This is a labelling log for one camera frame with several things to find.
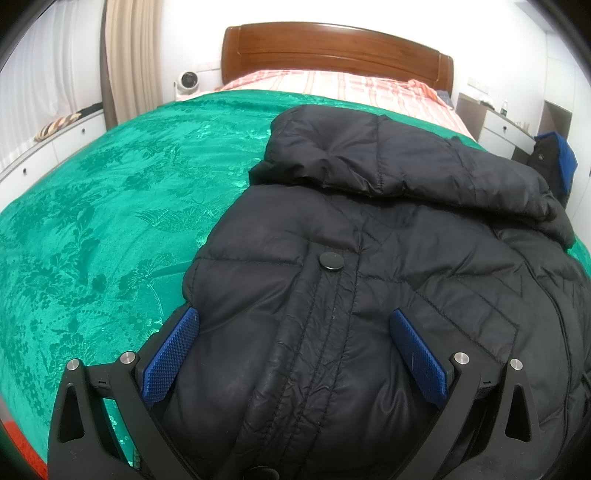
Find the puffer jacket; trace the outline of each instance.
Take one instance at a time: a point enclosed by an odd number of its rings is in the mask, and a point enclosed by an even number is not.
[[[163,417],[181,453],[218,480],[389,478],[437,412],[389,335],[403,307],[474,361],[522,361],[548,468],[583,417],[591,297],[545,181],[354,110],[271,130],[184,278],[201,330]]]

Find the floral pattern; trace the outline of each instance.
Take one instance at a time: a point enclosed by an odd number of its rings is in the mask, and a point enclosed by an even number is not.
[[[303,103],[418,122],[295,93],[212,93],[107,132],[1,213],[0,392],[43,458],[66,362],[137,351],[182,304],[183,274],[248,186],[271,120]],[[130,456],[116,408],[108,410]]]

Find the white sheer curtain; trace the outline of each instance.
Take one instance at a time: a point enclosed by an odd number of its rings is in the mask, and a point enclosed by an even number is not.
[[[100,102],[103,2],[57,0],[0,71],[0,171],[34,145],[41,127]],[[94,70],[88,62],[96,63]]]

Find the bolt head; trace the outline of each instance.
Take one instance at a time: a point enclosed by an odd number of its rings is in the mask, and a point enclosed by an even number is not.
[[[77,358],[73,358],[72,360],[70,360],[67,364],[66,364],[66,368],[68,370],[76,370],[76,368],[78,368],[80,366],[80,360],[78,360]]]
[[[470,361],[470,357],[467,353],[458,352],[453,356],[453,359],[460,365],[466,365]]]
[[[125,365],[129,365],[134,360],[135,360],[135,353],[134,352],[125,352],[125,353],[122,353],[121,356],[119,357],[119,361]]]
[[[516,358],[512,358],[509,362],[510,366],[512,366],[515,370],[521,370],[523,368],[523,364],[521,360],[517,360]]]

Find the wooden headboard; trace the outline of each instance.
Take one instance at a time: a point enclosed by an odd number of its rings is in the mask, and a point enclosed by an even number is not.
[[[224,84],[257,70],[332,70],[420,80],[450,94],[453,59],[419,43],[364,28],[308,22],[228,27],[222,47]]]

